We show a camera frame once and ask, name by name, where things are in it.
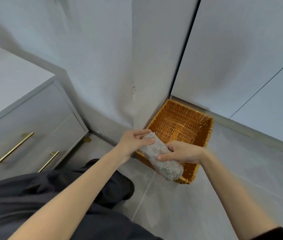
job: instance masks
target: orange wicker basket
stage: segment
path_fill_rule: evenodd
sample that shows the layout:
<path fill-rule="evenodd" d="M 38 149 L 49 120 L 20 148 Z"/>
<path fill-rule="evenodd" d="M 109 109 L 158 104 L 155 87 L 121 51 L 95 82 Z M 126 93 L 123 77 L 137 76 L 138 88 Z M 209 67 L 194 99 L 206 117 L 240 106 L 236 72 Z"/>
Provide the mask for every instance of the orange wicker basket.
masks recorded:
<path fill-rule="evenodd" d="M 155 132 L 163 143 L 177 140 L 206 147 L 212 125 L 213 119 L 211 117 L 170 99 L 159 109 L 147 129 Z M 139 161 L 155 170 L 140 151 L 136 151 L 134 154 Z M 175 181 L 180 184 L 190 184 L 196 177 L 199 165 L 182 163 L 182 166 L 184 173 Z"/>

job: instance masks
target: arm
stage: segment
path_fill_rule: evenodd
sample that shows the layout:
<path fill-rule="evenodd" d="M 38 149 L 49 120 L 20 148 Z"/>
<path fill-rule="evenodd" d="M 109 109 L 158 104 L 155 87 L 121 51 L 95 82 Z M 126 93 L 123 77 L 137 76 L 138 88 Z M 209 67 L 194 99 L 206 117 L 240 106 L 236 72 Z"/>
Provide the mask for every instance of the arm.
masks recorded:
<path fill-rule="evenodd" d="M 9 240 L 70 239 L 95 197 L 117 168 L 128 161 L 131 153 L 139 147 L 154 142 L 152 139 L 143 139 L 149 132 L 146 129 L 125 132 L 114 149 L 32 215 Z"/>
<path fill-rule="evenodd" d="M 180 141 L 172 141 L 167 147 L 172 152 L 159 155 L 158 160 L 179 160 L 202 165 L 239 240 L 249 240 L 278 227 L 208 150 Z"/>

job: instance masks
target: left hand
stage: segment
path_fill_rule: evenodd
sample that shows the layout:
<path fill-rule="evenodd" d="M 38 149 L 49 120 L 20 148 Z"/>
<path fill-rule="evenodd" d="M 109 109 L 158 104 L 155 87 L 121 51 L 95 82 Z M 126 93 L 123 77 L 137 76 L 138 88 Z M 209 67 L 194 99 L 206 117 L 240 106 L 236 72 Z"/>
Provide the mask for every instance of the left hand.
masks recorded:
<path fill-rule="evenodd" d="M 128 161 L 131 154 L 140 147 L 148 146 L 155 142 L 154 138 L 144 139 L 144 137 L 149 133 L 151 133 L 150 129 L 125 131 L 118 145 L 114 148 L 117 149 L 117 151 L 124 157 L 123 163 Z"/>

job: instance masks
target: gray towel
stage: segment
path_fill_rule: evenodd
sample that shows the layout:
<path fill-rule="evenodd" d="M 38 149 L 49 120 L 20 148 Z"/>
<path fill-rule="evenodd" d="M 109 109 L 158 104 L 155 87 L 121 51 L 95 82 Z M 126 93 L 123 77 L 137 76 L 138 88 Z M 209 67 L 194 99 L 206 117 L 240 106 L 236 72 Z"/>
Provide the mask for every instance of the gray towel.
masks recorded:
<path fill-rule="evenodd" d="M 176 160 L 172 161 L 158 161 L 157 156 L 162 153 L 169 153 L 170 150 L 166 145 L 151 132 L 144 138 L 155 138 L 154 144 L 140 148 L 140 151 L 147 157 L 150 163 L 154 166 L 156 171 L 168 180 L 175 180 L 182 176 L 184 168 Z"/>

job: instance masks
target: white door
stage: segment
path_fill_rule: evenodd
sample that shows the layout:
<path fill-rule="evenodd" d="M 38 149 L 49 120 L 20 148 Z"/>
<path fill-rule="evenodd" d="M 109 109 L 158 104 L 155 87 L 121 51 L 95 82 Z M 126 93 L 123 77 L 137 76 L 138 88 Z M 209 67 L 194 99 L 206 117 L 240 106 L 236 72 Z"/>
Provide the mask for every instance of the white door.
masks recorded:
<path fill-rule="evenodd" d="M 283 69 L 231 119 L 283 141 Z"/>
<path fill-rule="evenodd" d="M 283 0 L 201 0 L 172 95 L 231 117 L 283 67 Z"/>

